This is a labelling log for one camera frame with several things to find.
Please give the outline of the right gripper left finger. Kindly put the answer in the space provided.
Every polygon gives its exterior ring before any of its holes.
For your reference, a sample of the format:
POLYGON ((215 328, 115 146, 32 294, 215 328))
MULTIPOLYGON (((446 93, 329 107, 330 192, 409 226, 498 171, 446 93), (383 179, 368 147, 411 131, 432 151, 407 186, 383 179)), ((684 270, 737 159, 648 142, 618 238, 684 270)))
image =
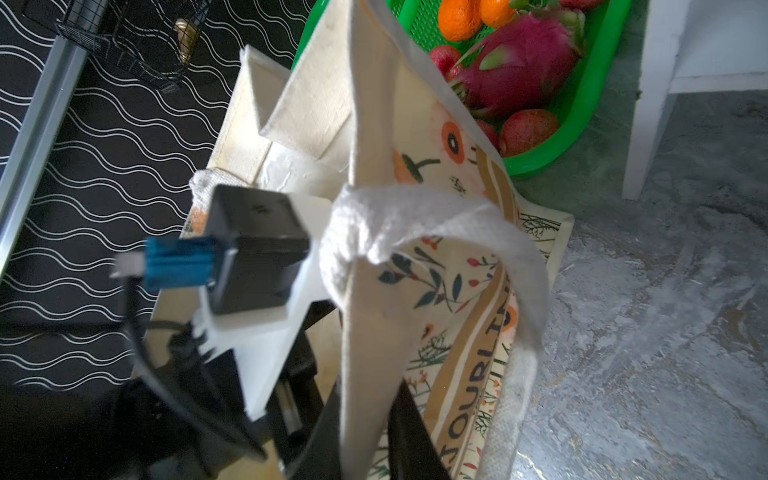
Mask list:
POLYGON ((301 455, 287 469, 292 480, 340 480, 340 378, 337 378, 301 455))

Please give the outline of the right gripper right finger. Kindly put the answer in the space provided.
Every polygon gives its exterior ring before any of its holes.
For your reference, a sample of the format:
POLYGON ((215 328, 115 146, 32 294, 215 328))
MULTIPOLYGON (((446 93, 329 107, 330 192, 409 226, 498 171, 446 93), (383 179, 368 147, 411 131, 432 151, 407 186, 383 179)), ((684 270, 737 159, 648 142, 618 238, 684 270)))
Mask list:
POLYGON ((387 440, 392 480, 451 479, 405 381, 401 382, 388 415, 387 440))

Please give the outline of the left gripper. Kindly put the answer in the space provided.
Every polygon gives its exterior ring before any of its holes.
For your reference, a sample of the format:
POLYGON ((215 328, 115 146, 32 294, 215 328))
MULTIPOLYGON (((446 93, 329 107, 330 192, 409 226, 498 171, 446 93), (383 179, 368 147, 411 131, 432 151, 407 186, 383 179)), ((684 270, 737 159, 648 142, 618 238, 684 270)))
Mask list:
POLYGON ((287 469, 305 448, 326 400, 305 334, 296 338, 267 412, 251 421, 231 354, 207 360, 187 326, 171 332, 170 360, 153 364, 135 307, 123 325, 143 373, 98 397, 5 389, 1 475, 5 479, 217 479, 235 462, 267 459, 272 442, 287 469))

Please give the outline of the cream canvas tote bag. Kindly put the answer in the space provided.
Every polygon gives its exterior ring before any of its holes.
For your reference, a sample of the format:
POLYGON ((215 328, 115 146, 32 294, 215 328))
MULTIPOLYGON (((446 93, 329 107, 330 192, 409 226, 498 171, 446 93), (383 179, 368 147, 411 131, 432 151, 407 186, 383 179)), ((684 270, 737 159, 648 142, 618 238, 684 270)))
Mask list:
POLYGON ((295 66, 252 47, 181 237, 218 185, 331 201, 319 266, 340 323, 341 479, 390 478, 405 381, 451 479, 506 479, 550 281, 488 138, 378 1, 332 1, 295 66))

